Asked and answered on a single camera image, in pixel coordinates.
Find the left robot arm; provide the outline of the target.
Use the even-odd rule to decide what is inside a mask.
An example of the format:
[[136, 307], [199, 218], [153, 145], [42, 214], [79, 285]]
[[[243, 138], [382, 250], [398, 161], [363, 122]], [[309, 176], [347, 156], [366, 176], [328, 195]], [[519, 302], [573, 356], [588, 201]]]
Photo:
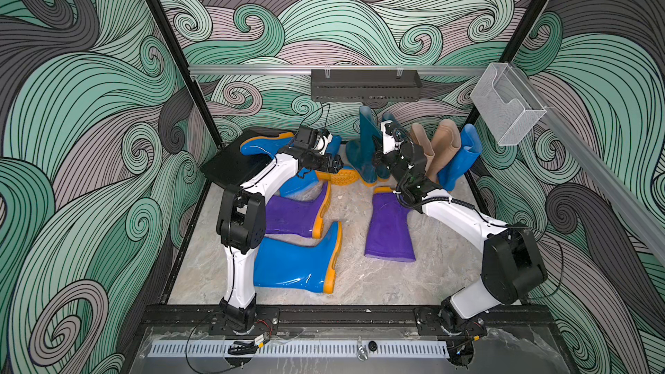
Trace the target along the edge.
[[311, 172], [338, 172], [339, 155], [329, 152], [334, 135], [301, 126], [295, 133], [243, 134], [222, 150], [230, 160], [209, 162], [223, 188], [216, 233], [224, 246], [227, 287], [220, 311], [228, 330], [249, 332], [256, 325], [256, 256], [267, 232], [267, 205], [291, 178]]

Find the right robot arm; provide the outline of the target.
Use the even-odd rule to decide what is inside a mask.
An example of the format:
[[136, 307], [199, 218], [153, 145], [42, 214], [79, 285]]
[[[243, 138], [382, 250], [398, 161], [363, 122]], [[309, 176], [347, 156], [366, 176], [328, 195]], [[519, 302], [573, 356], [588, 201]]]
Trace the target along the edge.
[[396, 121], [382, 121], [380, 131], [374, 158], [397, 180], [400, 205], [445, 224], [481, 253], [479, 279], [442, 302], [439, 318], [446, 333], [479, 327], [482, 313], [516, 303], [547, 280], [535, 230], [491, 218], [427, 178], [424, 150]]

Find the aluminium rail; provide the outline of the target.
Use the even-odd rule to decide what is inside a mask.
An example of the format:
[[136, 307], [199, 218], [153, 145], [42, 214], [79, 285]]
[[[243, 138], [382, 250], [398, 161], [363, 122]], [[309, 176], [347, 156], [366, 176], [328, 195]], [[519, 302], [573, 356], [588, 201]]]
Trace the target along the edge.
[[630, 122], [606, 98], [598, 104], [586, 101], [582, 92], [554, 75], [529, 78], [521, 69], [514, 71], [523, 93], [544, 107], [542, 119], [566, 153], [651, 253], [664, 261], [664, 200], [650, 187], [664, 180], [651, 177], [660, 158], [646, 153], [652, 139], [663, 143], [664, 131], [646, 119]]
[[486, 66], [324, 66], [324, 65], [190, 65], [189, 72], [195, 76], [201, 75], [307, 75], [313, 70], [388, 70], [402, 72], [415, 70], [421, 76], [479, 76], [482, 75]]

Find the purple boot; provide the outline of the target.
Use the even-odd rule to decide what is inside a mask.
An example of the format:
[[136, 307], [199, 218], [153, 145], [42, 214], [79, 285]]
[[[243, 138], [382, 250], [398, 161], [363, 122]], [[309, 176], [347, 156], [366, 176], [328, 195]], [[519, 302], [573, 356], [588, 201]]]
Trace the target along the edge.
[[309, 201], [273, 196], [266, 205], [266, 233], [321, 239], [324, 216], [330, 204], [331, 188], [328, 184], [324, 184], [320, 194]]
[[409, 212], [390, 187], [374, 190], [372, 218], [365, 242], [366, 257], [399, 262], [416, 260], [407, 223]]

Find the beige boot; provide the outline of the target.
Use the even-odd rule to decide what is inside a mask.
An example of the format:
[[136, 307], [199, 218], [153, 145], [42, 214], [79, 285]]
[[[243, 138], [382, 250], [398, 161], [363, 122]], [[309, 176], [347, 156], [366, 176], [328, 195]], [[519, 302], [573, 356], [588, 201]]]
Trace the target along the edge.
[[441, 169], [452, 161], [462, 147], [462, 138], [457, 124], [452, 119], [442, 119], [431, 140], [434, 158], [426, 172], [427, 178], [436, 182]]
[[426, 158], [425, 173], [428, 173], [432, 161], [435, 157], [435, 152], [431, 145], [431, 140], [429, 139], [424, 127], [420, 123], [413, 123], [410, 126], [410, 136], [413, 138], [415, 143], [423, 149], [424, 156]]

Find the teal boot back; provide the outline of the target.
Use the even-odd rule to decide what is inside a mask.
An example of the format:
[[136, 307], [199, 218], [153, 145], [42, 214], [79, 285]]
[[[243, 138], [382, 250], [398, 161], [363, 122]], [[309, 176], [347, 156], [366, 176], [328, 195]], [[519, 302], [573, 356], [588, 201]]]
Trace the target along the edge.
[[378, 181], [376, 167], [372, 164], [375, 146], [373, 137], [378, 136], [377, 122], [370, 107], [362, 106], [358, 111], [360, 137], [346, 144], [346, 157], [350, 166], [360, 175], [367, 186], [374, 186]]

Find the small blue boot orange sole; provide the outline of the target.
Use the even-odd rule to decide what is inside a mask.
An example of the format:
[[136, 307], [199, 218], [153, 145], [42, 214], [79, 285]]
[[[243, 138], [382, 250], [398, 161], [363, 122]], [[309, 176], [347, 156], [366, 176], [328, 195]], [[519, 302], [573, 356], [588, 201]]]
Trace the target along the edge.
[[334, 135], [332, 137], [332, 141], [326, 150], [326, 154], [330, 154], [330, 162], [324, 170], [315, 172], [318, 180], [326, 181], [332, 185], [347, 186], [360, 179], [360, 175], [355, 169], [346, 166], [342, 160], [338, 159], [341, 142], [341, 136]]

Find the aluminium rail right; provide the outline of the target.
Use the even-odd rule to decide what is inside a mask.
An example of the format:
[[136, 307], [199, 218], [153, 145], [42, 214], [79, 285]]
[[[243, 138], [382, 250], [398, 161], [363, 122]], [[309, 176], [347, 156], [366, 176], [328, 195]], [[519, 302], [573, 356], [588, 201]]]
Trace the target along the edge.
[[523, 93], [544, 107], [542, 119], [566, 153], [651, 253], [664, 261], [664, 200], [650, 187], [664, 180], [651, 177], [660, 158], [646, 153], [652, 139], [663, 143], [664, 131], [646, 119], [630, 122], [606, 98], [598, 104], [586, 101], [582, 92], [554, 75], [529, 78], [521, 69], [514, 71]]

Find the large blue boot front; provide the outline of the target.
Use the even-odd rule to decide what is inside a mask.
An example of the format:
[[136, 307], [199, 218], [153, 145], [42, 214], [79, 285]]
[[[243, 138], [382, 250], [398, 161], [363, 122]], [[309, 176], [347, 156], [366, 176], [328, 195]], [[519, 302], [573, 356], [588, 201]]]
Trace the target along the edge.
[[315, 246], [265, 238], [256, 256], [255, 286], [332, 294], [342, 241], [343, 226], [340, 222], [334, 222]]

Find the black case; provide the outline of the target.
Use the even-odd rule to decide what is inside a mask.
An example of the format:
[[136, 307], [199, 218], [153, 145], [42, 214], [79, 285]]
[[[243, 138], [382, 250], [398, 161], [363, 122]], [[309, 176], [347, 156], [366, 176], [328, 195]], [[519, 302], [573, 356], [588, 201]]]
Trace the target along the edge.
[[276, 138], [282, 133], [283, 130], [266, 127], [246, 129], [211, 160], [202, 164], [200, 171], [211, 183], [220, 187], [239, 186], [253, 178], [271, 161], [268, 154], [241, 154], [242, 143], [252, 138]]

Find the clear mesh wall bin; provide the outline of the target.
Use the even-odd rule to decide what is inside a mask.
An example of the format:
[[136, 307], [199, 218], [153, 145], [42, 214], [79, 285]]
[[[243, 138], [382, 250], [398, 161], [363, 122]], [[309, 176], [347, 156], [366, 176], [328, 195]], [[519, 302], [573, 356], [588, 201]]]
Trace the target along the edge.
[[547, 109], [526, 74], [507, 62], [490, 63], [471, 100], [500, 146], [516, 146]]

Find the teal boot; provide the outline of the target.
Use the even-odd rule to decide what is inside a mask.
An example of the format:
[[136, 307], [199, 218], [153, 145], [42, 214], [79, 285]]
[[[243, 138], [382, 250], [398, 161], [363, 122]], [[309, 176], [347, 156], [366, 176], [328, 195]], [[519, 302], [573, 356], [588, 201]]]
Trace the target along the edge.
[[381, 124], [385, 121], [395, 122], [396, 125], [399, 125], [396, 117], [392, 113], [383, 114], [379, 124], [375, 127], [375, 131], [372, 133], [372, 145], [373, 145], [373, 154], [372, 154], [372, 165], [375, 167], [377, 177], [381, 181], [387, 181], [391, 172], [389, 166], [384, 163], [384, 154], [383, 154], [383, 135], [381, 131]]
[[360, 175], [367, 186], [374, 186], [378, 181], [376, 167], [372, 164], [375, 146], [373, 137], [378, 136], [377, 122], [370, 107], [362, 106], [358, 111], [360, 137], [346, 144], [346, 157], [350, 166]]

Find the aluminium rail back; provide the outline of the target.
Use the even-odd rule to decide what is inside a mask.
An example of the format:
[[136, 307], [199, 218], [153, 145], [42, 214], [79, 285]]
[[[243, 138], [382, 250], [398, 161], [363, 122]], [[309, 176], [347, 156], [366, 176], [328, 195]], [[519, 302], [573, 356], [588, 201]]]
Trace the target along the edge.
[[421, 76], [479, 76], [482, 75], [486, 66], [324, 66], [324, 65], [190, 65], [189, 72], [195, 76], [201, 75], [307, 75], [313, 70], [388, 70], [402, 72], [415, 70]]

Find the black wall shelf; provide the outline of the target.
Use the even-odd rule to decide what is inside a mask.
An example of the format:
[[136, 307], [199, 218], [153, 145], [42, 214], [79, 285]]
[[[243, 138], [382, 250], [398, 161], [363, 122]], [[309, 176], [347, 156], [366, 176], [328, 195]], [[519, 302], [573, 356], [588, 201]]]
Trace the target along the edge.
[[423, 84], [416, 70], [316, 69], [310, 96], [318, 102], [418, 101]]

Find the beige boot back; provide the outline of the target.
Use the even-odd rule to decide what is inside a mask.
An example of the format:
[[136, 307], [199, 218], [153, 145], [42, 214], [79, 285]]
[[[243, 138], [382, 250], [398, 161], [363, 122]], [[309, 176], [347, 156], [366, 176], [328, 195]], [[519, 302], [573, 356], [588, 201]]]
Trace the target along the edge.
[[426, 158], [425, 173], [428, 173], [432, 161], [435, 157], [435, 152], [431, 145], [431, 140], [429, 139], [424, 127], [420, 123], [413, 123], [410, 126], [410, 136], [413, 138], [415, 143], [423, 149], [424, 156]]

